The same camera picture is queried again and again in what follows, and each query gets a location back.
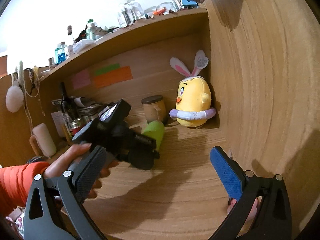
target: screw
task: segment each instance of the screw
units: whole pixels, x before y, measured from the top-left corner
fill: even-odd
[[[39,180],[39,179],[41,179],[41,175],[40,175],[40,174],[37,174],[37,175],[35,176],[35,180]]]
[[[63,173],[63,176],[65,176],[65,177],[69,177],[70,175],[71,175],[71,171],[65,171],[64,173]]]
[[[253,171],[245,171],[245,175],[249,178],[253,177],[254,176],[254,173]]]
[[[281,176],[280,174],[277,174],[277,175],[276,175],[276,179],[277,179],[277,180],[282,180],[282,176]]]

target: green cup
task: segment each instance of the green cup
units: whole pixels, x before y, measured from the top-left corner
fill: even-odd
[[[157,148],[156,150],[159,151],[160,144],[162,142],[163,134],[164,134],[164,125],[160,121],[152,121],[150,122],[147,127],[144,129],[143,135],[149,136],[156,140]]]

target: black grip pad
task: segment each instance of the black grip pad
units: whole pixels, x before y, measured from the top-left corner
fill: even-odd
[[[91,161],[86,165],[86,167],[77,177],[75,182],[75,188],[76,188],[75,195],[80,202],[83,202],[86,199],[95,180],[99,177],[101,169],[106,164],[107,156],[109,159],[109,163],[111,163],[114,160],[113,155],[111,153],[107,153],[105,148],[100,147],[100,149],[92,157]]]

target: blue grip pad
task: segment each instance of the blue grip pad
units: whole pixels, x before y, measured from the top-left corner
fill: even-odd
[[[210,152],[210,161],[212,166],[216,170],[229,197],[235,198],[239,201],[242,195],[242,183],[229,163],[225,160],[225,157],[222,156],[216,147],[212,148]]]

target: white cylinder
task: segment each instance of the white cylinder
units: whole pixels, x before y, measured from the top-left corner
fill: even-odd
[[[44,123],[34,127],[33,134],[36,137],[38,145],[44,156],[49,158],[56,153],[57,148],[51,138],[47,126]]]

